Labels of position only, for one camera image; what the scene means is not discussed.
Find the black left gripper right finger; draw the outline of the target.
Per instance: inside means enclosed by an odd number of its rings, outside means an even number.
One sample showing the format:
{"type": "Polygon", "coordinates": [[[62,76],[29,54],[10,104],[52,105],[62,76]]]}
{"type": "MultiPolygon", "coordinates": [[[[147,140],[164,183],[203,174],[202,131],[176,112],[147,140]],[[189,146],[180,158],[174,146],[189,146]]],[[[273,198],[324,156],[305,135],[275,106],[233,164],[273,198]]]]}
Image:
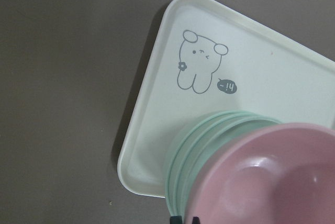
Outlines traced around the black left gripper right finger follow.
{"type": "Polygon", "coordinates": [[[193,219],[192,219],[192,224],[200,224],[200,219],[199,219],[199,217],[193,217],[193,219]]]}

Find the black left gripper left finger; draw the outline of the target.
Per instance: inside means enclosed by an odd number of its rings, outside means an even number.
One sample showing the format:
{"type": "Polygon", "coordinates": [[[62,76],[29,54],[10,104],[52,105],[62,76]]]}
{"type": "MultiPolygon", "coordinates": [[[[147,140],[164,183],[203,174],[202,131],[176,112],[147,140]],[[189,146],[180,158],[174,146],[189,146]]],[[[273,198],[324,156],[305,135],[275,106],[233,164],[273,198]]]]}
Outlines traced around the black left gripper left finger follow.
{"type": "Polygon", "coordinates": [[[171,216],[170,224],[183,224],[183,219],[181,216],[171,216]]]}

